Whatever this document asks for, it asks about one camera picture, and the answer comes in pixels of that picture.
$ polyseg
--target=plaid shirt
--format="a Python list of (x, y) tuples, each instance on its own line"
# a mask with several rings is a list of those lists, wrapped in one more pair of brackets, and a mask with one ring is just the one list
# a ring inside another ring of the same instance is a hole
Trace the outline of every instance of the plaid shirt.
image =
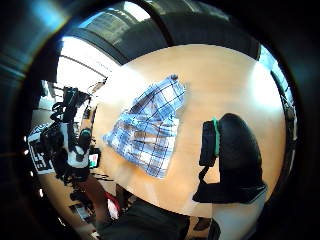
[(179, 125), (175, 111), (184, 103), (185, 88), (177, 78), (150, 85), (103, 136), (121, 156), (158, 178), (166, 175)]

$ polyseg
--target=wooden table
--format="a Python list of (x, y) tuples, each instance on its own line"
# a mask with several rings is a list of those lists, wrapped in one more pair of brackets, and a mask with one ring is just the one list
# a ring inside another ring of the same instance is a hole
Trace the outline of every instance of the wooden table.
[[(147, 175), (102, 141), (120, 113), (146, 87), (175, 73), (186, 86), (186, 102), (178, 111), (175, 150), (164, 179)], [(259, 62), (231, 49), (184, 45), (161, 49), (125, 65), (107, 81), (99, 96), (93, 136), (102, 150), (97, 171), (108, 174), (136, 196), (170, 211), (212, 217), (215, 204), (192, 200), (197, 190), (202, 123), (231, 112), (241, 116), (256, 135), (262, 155), (263, 179), (270, 197), (285, 150), (285, 119), (277, 87)], [(219, 182), (218, 161), (206, 175)]]

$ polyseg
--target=blue plaid shirt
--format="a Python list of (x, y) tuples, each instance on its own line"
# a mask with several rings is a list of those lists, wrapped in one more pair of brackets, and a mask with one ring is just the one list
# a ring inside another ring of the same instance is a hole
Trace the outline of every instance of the blue plaid shirt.
[(106, 144), (151, 176), (164, 178), (173, 152), (185, 88), (171, 75), (152, 84), (121, 113)]

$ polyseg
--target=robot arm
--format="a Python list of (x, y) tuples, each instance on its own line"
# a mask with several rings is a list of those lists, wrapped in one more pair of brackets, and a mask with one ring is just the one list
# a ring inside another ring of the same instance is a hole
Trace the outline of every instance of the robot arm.
[(52, 163), (56, 177), (65, 185), (83, 182), (89, 175), (91, 129), (83, 129), (79, 136), (74, 129), (77, 109), (87, 99), (89, 95), (79, 92), (77, 88), (65, 88), (63, 102), (58, 102), (52, 107), (53, 114), (50, 117), (54, 122), (46, 124), (44, 128), (38, 128), (36, 133), (31, 133), (38, 134), (39, 137), (36, 143), (33, 138), (29, 148), (36, 148), (34, 152)]

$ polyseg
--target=desk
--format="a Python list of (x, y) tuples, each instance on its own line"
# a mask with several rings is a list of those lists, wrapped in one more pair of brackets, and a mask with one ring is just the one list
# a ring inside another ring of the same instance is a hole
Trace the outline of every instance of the desk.
[[(164, 179), (147, 175), (102, 141), (120, 113), (146, 87), (176, 73), (186, 86), (185, 105), (175, 150)], [(124, 66), (100, 90), (93, 125), (96, 146), (102, 151), (98, 171), (113, 178), (136, 196), (170, 211), (211, 217), (214, 204), (192, 200), (197, 190), (202, 123), (231, 112), (241, 116), (256, 135), (262, 155), (263, 179), (270, 197), (278, 180), (285, 150), (285, 119), (277, 87), (254, 59), (213, 45), (184, 45), (161, 49)], [(206, 175), (219, 182), (218, 161)]]

